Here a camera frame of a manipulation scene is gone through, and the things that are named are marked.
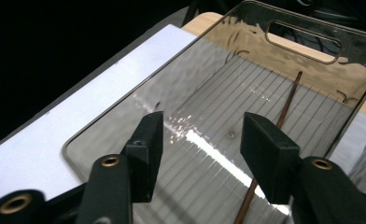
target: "metal ring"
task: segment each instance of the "metal ring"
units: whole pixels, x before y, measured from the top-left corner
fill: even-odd
[[[314,160],[312,160],[312,164],[322,170],[331,170],[332,169],[332,164],[329,161],[325,161],[322,159],[314,159]]]
[[[102,165],[104,167],[115,166],[119,164],[120,159],[118,157],[107,157],[106,159],[102,160]]]
[[[30,194],[24,193],[14,198],[8,200],[0,206],[1,214],[12,214],[21,211],[32,201],[32,196]]]

